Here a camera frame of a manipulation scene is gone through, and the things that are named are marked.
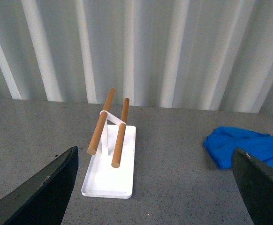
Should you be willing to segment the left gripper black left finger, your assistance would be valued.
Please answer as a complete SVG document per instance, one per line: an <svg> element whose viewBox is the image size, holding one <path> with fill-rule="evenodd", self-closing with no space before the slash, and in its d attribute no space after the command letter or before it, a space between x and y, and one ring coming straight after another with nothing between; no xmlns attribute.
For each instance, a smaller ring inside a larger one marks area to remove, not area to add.
<svg viewBox="0 0 273 225"><path fill-rule="evenodd" d="M59 225L74 189L78 148L71 147L0 199L0 225Z"/></svg>

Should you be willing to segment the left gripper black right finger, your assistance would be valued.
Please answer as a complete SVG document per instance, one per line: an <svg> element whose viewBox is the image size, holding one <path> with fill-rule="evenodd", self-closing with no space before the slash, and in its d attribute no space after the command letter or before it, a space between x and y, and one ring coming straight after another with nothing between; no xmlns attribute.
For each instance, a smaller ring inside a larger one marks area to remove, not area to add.
<svg viewBox="0 0 273 225"><path fill-rule="evenodd" d="M255 225L273 225L273 168L240 148L232 156L232 171Z"/></svg>

